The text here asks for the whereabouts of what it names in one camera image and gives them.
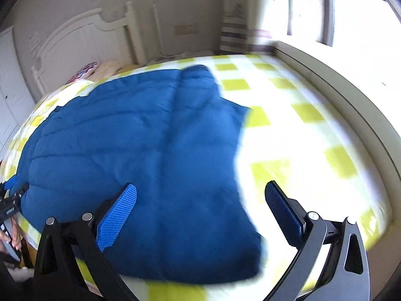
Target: beige pillow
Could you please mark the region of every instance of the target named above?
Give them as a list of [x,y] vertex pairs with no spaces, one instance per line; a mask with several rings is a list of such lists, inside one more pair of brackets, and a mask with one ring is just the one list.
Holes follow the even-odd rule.
[[107,79],[116,74],[119,69],[121,69],[120,63],[117,61],[106,61],[99,65],[96,71],[88,78],[91,81],[100,81]]

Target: white wardrobe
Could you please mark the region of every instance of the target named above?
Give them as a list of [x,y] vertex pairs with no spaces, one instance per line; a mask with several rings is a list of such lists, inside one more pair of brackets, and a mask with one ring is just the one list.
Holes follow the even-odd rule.
[[0,33],[0,160],[12,135],[35,107],[14,48],[13,28]]

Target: silver screw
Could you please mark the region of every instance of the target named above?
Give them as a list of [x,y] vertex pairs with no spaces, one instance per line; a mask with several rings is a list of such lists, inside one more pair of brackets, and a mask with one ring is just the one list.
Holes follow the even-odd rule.
[[356,224],[356,220],[353,217],[350,217],[350,216],[347,217],[347,222],[350,223],[351,225]]
[[54,221],[54,217],[49,217],[48,219],[46,219],[46,225],[53,225]]
[[319,219],[318,213],[315,213],[314,211],[308,213],[308,217],[314,221],[317,221]]
[[90,221],[92,219],[93,215],[91,213],[85,213],[82,215],[82,219],[87,222]]

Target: white headboard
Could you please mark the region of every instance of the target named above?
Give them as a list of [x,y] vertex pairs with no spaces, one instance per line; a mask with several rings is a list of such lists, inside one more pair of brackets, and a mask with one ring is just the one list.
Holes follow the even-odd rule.
[[42,45],[36,56],[41,67],[32,67],[42,95],[63,86],[91,62],[115,60],[122,66],[147,63],[132,2],[126,3],[125,18],[115,22],[104,22],[101,12],[102,8],[97,8],[71,18]]

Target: sheer curtain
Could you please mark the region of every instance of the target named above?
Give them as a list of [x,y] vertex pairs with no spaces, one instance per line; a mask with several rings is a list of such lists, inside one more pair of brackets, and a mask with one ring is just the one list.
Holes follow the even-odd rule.
[[288,0],[224,0],[221,54],[269,52],[287,26]]

